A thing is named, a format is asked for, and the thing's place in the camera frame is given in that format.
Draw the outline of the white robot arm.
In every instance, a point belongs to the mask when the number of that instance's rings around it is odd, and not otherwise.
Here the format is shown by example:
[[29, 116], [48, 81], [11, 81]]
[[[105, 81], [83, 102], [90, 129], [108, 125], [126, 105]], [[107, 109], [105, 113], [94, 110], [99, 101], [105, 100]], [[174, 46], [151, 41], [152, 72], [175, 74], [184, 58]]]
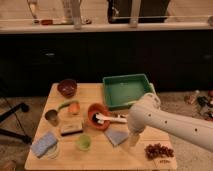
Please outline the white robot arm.
[[127, 125], [130, 133], [138, 136], [151, 126], [213, 152], [213, 122], [169, 113], [160, 106], [156, 94], [144, 94], [129, 110]]

